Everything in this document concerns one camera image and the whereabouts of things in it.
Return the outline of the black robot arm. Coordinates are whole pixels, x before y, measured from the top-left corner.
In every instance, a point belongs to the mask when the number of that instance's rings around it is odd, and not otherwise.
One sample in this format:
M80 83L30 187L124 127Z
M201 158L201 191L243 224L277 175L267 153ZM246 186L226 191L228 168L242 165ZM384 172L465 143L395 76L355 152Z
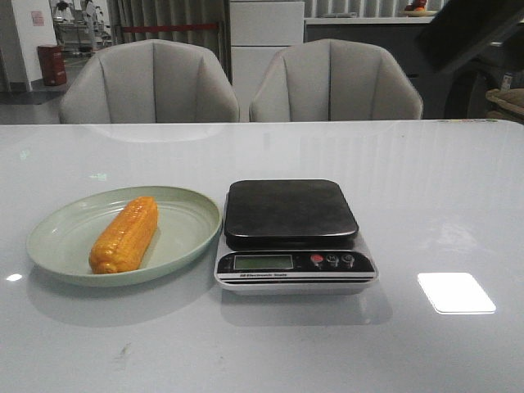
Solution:
M451 72L523 20L522 1L448 1L414 39L435 72Z

